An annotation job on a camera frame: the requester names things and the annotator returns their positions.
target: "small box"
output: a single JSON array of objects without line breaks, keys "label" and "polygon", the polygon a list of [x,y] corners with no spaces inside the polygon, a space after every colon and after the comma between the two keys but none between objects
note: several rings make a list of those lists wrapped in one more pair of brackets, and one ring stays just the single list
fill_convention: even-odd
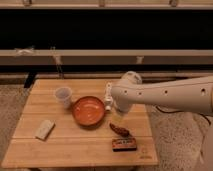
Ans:
[{"label": "small box", "polygon": [[112,140],[112,149],[114,152],[117,151],[136,151],[137,143],[136,139],[131,138],[121,138]]}]

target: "cable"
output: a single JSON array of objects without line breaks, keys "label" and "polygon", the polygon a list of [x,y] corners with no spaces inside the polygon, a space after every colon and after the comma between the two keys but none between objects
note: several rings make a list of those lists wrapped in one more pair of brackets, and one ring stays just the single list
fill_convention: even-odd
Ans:
[{"label": "cable", "polygon": [[[160,111],[161,113],[166,113],[166,114],[172,114],[172,113],[181,113],[181,112],[184,112],[184,111],[181,111],[181,110],[175,110],[175,111],[164,111],[162,110],[159,106],[155,106],[155,108]],[[202,116],[207,122],[209,125],[211,125],[211,121],[209,120],[209,118],[201,113],[196,113],[200,116]]]},{"label": "cable", "polygon": [[175,110],[175,111],[164,111],[162,110],[159,106],[155,106],[155,108],[160,111],[161,113],[167,113],[167,114],[172,114],[172,113],[181,113],[183,111],[181,110]]}]

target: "paper cup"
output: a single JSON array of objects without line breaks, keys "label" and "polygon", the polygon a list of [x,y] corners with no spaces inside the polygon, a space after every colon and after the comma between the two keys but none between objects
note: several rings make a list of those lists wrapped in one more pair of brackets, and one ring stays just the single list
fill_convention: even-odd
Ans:
[{"label": "paper cup", "polygon": [[55,97],[59,103],[63,105],[65,109],[68,109],[71,105],[72,90],[69,87],[60,87],[55,90]]}]

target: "bowl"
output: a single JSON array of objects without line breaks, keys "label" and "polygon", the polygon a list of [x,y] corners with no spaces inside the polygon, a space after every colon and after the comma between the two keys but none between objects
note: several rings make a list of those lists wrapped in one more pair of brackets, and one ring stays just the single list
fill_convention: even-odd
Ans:
[{"label": "bowl", "polygon": [[78,124],[91,126],[102,120],[105,115],[105,106],[99,98],[85,96],[74,103],[72,113]]}]

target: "sausage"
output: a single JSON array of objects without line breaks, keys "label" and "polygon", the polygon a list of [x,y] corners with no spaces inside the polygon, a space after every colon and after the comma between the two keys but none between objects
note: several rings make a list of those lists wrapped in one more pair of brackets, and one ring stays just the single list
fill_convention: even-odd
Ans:
[{"label": "sausage", "polygon": [[128,137],[130,135],[129,131],[125,128],[115,126],[112,123],[110,123],[109,126],[115,133],[121,135],[122,137]]}]

